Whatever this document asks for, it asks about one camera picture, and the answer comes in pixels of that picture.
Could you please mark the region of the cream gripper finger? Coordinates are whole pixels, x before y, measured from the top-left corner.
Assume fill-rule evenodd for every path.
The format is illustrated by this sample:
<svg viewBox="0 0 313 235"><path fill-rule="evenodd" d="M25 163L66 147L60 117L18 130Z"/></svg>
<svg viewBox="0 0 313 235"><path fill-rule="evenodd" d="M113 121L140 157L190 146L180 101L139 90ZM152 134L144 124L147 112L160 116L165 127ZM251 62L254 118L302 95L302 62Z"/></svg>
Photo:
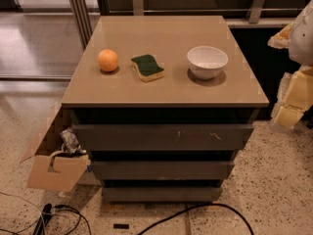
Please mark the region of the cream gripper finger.
<svg viewBox="0 0 313 235"><path fill-rule="evenodd" d="M271 36L267 45L276 49L288 49L290 44L290 34L293 23L289 23L274 36Z"/></svg>
<svg viewBox="0 0 313 235"><path fill-rule="evenodd" d="M313 67L301 66L295 73L285 72L273 108L273 123L293 128L312 106Z"/></svg>

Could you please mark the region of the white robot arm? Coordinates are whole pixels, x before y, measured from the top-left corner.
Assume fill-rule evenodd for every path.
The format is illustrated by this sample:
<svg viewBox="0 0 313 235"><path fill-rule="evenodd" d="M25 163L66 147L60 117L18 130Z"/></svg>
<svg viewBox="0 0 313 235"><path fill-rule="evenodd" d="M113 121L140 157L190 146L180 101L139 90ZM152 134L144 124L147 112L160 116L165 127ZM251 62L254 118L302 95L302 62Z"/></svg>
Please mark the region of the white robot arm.
<svg viewBox="0 0 313 235"><path fill-rule="evenodd" d="M313 0L292 23L272 36L268 45L286 48L290 59L300 64L294 74L284 73L271 113L274 130L292 130L313 106Z"/></svg>

